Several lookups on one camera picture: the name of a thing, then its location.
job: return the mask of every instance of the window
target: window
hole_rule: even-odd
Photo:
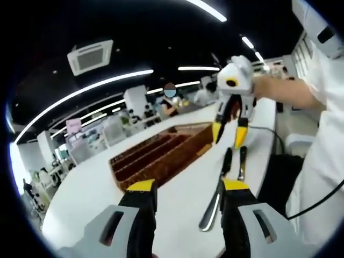
[[[310,66],[310,62],[311,62],[311,55],[310,55],[310,52],[308,50],[308,47],[305,43],[305,39],[303,39],[300,43],[300,47],[301,47],[301,50],[302,50],[302,53],[303,53],[303,56],[304,56],[304,59],[306,61],[306,65],[307,65],[307,70],[308,70],[308,67]]]
[[[312,48],[312,44],[311,44],[311,40],[309,39],[309,37],[306,35],[303,39],[305,46],[307,47],[308,53],[310,55],[310,58],[312,58],[313,56],[313,48]]]
[[[302,68],[302,74],[306,75],[306,73],[308,71],[308,68],[307,68],[306,60],[305,60],[304,55],[302,53],[301,46],[297,47],[296,52],[297,52],[297,54],[299,56],[300,65],[301,65],[301,68]]]
[[[296,73],[297,73],[297,77],[299,77],[299,78],[301,78],[302,77],[302,74],[301,74],[301,68],[300,68],[300,64],[299,64],[299,62],[298,62],[298,60],[297,60],[297,58],[296,58],[296,52],[294,52],[293,53],[293,55],[292,55],[292,60],[293,60],[293,62],[294,62],[294,64],[295,64],[295,67],[296,67]]]

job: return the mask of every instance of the pink sign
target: pink sign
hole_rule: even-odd
[[[80,118],[74,118],[66,121],[67,133],[69,135],[75,134],[81,131],[81,120]]]

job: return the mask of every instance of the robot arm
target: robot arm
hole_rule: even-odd
[[[299,241],[292,225],[266,203],[259,203],[243,182],[222,178],[219,188],[223,258],[307,258],[310,249]],[[157,186],[154,180],[133,184],[119,205],[111,205],[86,227],[61,258],[152,258]],[[266,241],[266,234],[272,242]]]
[[[228,117],[232,112],[231,101],[239,97],[240,115],[235,136],[235,148],[240,148],[245,140],[248,121],[253,115],[255,98],[252,95],[252,66],[244,56],[233,56],[232,62],[218,74],[220,91],[219,109],[213,123],[213,141],[217,144],[223,134]]]

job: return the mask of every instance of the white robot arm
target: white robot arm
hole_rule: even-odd
[[[233,108],[232,100],[239,99],[240,117],[235,137],[235,148],[240,148],[247,134],[248,121],[252,118],[255,98],[252,94],[253,70],[251,62],[241,56],[233,56],[218,74],[220,105],[213,123],[213,140],[218,143]]]

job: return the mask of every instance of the black ceiling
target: black ceiling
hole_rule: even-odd
[[[222,23],[185,0],[54,1],[28,6],[32,11],[20,26],[25,43],[21,41],[17,50],[12,78],[14,121],[25,125],[62,97],[132,71],[154,69],[151,75],[109,83],[63,103],[43,116],[37,129],[77,106],[128,87],[145,84],[154,89],[167,81],[198,80],[209,72],[178,71],[177,67],[214,66],[211,53],[222,64],[239,54],[256,61],[241,34],[265,59],[290,54],[302,31],[290,0],[204,2],[227,21]],[[114,41],[110,65],[74,77],[67,54],[76,44],[104,37]]]

